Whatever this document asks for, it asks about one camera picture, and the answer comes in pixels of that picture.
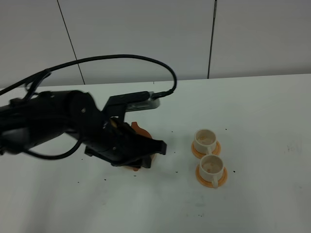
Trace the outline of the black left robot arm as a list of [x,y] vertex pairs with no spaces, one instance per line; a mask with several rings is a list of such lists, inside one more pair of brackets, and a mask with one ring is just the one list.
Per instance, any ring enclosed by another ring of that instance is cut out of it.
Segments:
[[[0,151],[59,160],[69,157],[83,144],[86,155],[112,166],[150,168],[152,156],[165,154],[167,145],[140,135],[124,121],[124,116],[127,112],[157,108],[159,101],[151,95],[144,91],[111,96],[102,110],[89,93],[78,90],[45,91],[30,100],[10,100],[0,109]],[[43,155],[33,151],[64,133],[77,141],[67,152]]]

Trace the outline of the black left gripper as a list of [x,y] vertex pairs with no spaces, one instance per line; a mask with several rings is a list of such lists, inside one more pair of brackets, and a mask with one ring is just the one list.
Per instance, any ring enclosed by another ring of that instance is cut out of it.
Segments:
[[165,155],[167,150],[164,141],[136,135],[128,123],[115,117],[106,121],[99,130],[88,132],[84,144],[86,155],[130,169],[150,168],[152,155]]

